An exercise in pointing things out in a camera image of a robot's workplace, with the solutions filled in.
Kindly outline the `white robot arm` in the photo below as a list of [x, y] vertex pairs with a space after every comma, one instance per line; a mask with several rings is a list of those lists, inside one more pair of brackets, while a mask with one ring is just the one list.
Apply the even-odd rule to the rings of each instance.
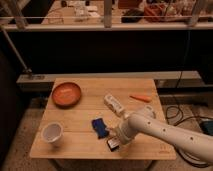
[[168, 125], [154, 118], [154, 115], [154, 109], [147, 105], [131, 112], [126, 119], [113, 128], [113, 132], [123, 145], [143, 133], [213, 164], [213, 136]]

